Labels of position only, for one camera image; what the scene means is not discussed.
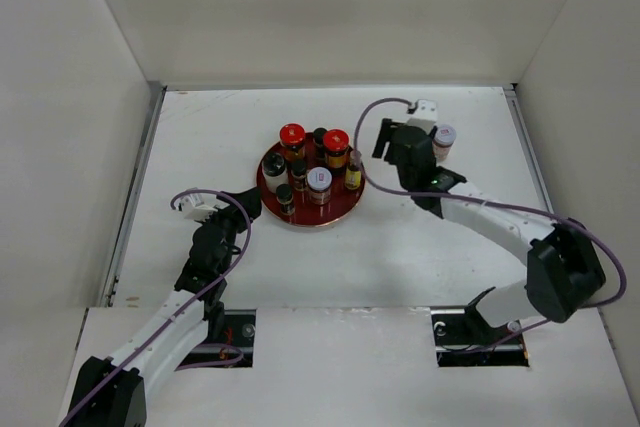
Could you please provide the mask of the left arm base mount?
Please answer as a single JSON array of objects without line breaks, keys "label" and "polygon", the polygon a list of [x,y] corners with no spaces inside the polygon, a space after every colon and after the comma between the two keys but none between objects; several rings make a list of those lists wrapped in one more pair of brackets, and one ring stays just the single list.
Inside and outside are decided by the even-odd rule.
[{"label": "left arm base mount", "polygon": [[206,339],[188,353],[178,369],[251,368],[256,320],[255,310],[226,311],[222,326],[210,331]]}]

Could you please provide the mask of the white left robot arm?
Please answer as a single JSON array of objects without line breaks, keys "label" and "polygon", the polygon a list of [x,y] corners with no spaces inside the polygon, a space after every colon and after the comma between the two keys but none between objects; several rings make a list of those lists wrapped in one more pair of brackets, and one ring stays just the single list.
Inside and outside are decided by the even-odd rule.
[{"label": "white left robot arm", "polygon": [[63,426],[143,426],[147,404],[199,344],[224,334],[226,278],[245,256],[260,191],[216,192],[223,208],[209,210],[193,234],[187,261],[159,310],[120,348],[80,367]]}]

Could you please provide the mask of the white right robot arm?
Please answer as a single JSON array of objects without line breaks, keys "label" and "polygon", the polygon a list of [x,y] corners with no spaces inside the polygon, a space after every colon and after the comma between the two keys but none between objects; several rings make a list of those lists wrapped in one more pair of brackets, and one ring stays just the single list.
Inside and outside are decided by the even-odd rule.
[{"label": "white right robot arm", "polygon": [[464,176],[437,164],[423,128],[383,120],[372,155],[395,167],[419,208],[474,231],[524,265],[524,279],[490,287],[465,306],[463,327],[471,340],[487,342],[508,323],[529,317],[564,323],[604,286],[582,225],[497,207]]}]

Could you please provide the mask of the red lid chili sauce jar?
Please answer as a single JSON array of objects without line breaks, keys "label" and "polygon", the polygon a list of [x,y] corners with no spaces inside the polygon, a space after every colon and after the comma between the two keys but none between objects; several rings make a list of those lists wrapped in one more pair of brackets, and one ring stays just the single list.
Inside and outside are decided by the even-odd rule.
[{"label": "red lid chili sauce jar", "polygon": [[279,139],[284,149],[283,156],[289,164],[305,158],[306,131],[301,125],[285,124],[280,129]]}]

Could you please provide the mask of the small black cap spice bottle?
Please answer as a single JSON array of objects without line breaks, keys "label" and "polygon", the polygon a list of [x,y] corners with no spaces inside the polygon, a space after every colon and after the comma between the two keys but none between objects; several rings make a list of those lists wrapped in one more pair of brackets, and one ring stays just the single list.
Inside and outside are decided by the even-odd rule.
[{"label": "small black cap spice bottle", "polygon": [[318,163],[326,162],[326,154],[325,154],[325,146],[324,146],[324,136],[327,133],[327,129],[323,127],[316,128],[313,133],[313,144],[314,144],[314,156]]}]

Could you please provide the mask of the clear jar white powder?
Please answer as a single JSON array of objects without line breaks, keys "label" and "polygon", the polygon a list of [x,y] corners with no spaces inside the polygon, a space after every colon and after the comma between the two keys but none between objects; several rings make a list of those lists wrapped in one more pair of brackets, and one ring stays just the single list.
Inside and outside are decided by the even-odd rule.
[{"label": "clear jar white powder", "polygon": [[286,160],[279,152],[268,152],[261,168],[269,192],[275,194],[279,186],[289,183]]}]

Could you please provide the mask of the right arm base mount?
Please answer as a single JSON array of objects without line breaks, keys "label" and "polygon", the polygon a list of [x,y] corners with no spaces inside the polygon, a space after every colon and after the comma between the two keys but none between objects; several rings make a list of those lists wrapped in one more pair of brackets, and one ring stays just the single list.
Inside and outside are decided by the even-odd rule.
[{"label": "right arm base mount", "polygon": [[436,362],[441,368],[528,367],[522,335],[494,346],[512,334],[506,324],[490,327],[463,308],[434,308],[431,322]]}]

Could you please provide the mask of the yellow label oil bottle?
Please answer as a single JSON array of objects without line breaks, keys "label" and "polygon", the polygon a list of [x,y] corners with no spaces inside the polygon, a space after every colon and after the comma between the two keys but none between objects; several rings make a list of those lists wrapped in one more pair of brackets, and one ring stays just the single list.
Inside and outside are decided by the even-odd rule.
[{"label": "yellow label oil bottle", "polygon": [[351,149],[344,176],[344,186],[350,191],[357,191],[361,186],[362,173],[357,161],[358,154],[354,149]]}]

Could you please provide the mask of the white lid sauce jar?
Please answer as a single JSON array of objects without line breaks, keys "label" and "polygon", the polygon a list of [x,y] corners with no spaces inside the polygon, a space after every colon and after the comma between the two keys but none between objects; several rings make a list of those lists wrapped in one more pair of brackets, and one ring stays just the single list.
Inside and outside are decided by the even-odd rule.
[{"label": "white lid sauce jar", "polygon": [[307,172],[307,194],[315,205],[325,205],[331,199],[333,176],[325,167],[314,167]]}]

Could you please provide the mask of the black cap pepper bottle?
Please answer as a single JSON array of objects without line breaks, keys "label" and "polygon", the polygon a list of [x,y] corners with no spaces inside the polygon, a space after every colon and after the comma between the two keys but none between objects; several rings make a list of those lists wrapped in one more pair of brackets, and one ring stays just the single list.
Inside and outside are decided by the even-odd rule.
[{"label": "black cap pepper bottle", "polygon": [[282,216],[291,217],[295,213],[294,191],[289,184],[280,184],[276,188],[276,199]]}]

